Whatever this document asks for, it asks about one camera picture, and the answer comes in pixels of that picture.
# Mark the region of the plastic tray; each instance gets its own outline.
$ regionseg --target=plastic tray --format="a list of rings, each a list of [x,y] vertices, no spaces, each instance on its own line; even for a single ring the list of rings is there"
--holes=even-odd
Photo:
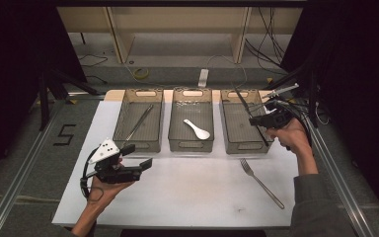
[[[210,133],[205,140],[196,137],[184,119]],[[210,89],[178,88],[174,90],[169,127],[171,151],[211,152],[214,140],[212,91]]]
[[[116,146],[121,148],[125,144],[135,144],[136,152],[160,152],[163,101],[162,89],[125,90],[113,137]],[[153,108],[147,117],[125,142],[150,105]]]
[[[265,110],[258,90],[240,90],[242,97],[250,107],[253,116],[264,115]],[[251,126],[248,113],[234,90],[222,90],[220,114],[223,124],[223,136],[227,154],[267,153],[257,129]],[[269,146],[273,140],[260,127]]]

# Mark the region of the table surface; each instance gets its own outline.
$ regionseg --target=table surface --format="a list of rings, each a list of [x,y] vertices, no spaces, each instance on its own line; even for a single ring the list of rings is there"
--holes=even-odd
[[[225,152],[219,91],[213,91],[214,142],[211,153],[171,152],[168,141],[172,91],[164,91],[164,128],[160,153],[133,153],[125,166],[153,157],[153,166],[140,181],[122,191],[98,219],[99,225],[120,228],[265,228],[290,225],[294,206],[293,178],[298,175],[294,154],[276,140],[267,154]],[[67,184],[53,224],[72,226],[86,201],[79,188],[85,161],[107,137],[113,137],[123,91],[110,91],[100,102]],[[248,159],[256,175],[283,202],[280,209],[261,186],[243,171]],[[88,173],[93,171],[91,165]]]

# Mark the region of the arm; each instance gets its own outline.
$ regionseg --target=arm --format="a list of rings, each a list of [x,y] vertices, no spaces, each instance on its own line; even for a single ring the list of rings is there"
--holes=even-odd
[[[315,158],[301,123],[292,119],[282,129],[266,131],[278,137],[281,145],[290,146],[297,156],[299,176],[294,178],[295,205],[291,216],[290,236],[355,236],[349,222],[332,203],[318,174]]]
[[[297,156],[300,176],[319,173],[306,132],[296,118],[292,119],[283,129],[270,128],[266,133],[272,138],[278,137],[281,145],[291,148],[291,151]]]
[[[106,184],[94,176],[87,205],[73,227],[72,233],[76,236],[87,236],[98,216],[103,213],[115,196],[133,183]]]

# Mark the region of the wrist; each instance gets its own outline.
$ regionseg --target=wrist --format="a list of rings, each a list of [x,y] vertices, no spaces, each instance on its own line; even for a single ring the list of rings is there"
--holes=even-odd
[[[95,202],[88,201],[88,203],[85,206],[85,211],[91,216],[96,216],[96,217],[98,217],[101,213],[103,213],[105,209],[106,207],[101,205],[97,201]]]
[[[315,158],[313,157],[312,148],[304,147],[297,152],[297,165],[299,175],[318,174]]]

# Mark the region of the silver fork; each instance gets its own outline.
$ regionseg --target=silver fork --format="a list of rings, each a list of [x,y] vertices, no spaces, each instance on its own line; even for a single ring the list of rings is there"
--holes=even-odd
[[[254,179],[263,187],[266,193],[273,199],[273,201],[275,201],[279,208],[284,209],[284,204],[282,204],[282,202],[263,184],[263,182],[261,182],[260,179],[255,176],[254,171],[251,169],[245,158],[241,159],[241,164],[245,173],[249,176],[254,177]]]

